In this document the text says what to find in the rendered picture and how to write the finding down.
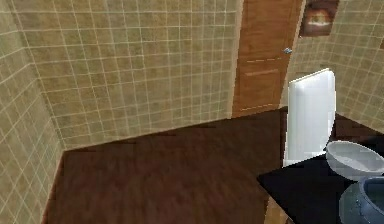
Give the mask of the brown wooden room door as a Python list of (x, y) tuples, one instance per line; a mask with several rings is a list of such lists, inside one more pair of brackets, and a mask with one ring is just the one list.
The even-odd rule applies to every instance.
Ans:
[(232, 115), (279, 107), (303, 0), (244, 0)]

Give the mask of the black counter table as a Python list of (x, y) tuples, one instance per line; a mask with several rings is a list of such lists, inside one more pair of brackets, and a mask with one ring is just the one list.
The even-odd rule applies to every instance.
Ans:
[(257, 177), (295, 224), (342, 224), (339, 199), (353, 184), (336, 174), (324, 155)]

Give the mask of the white bowl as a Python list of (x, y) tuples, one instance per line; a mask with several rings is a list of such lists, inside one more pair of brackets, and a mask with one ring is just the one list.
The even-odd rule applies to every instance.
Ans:
[(326, 160), (335, 173), (352, 181), (384, 174), (384, 157), (354, 142), (338, 140), (328, 143)]

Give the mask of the blue-grey round pot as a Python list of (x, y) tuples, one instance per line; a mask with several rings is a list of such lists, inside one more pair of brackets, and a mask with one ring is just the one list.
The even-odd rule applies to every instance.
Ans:
[(342, 224), (384, 224), (384, 176), (350, 185), (339, 199)]

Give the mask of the brown framed wall picture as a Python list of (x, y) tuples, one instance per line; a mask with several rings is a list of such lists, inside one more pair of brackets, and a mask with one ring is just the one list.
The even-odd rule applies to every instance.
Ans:
[(306, 0), (300, 37), (330, 34), (340, 0)]

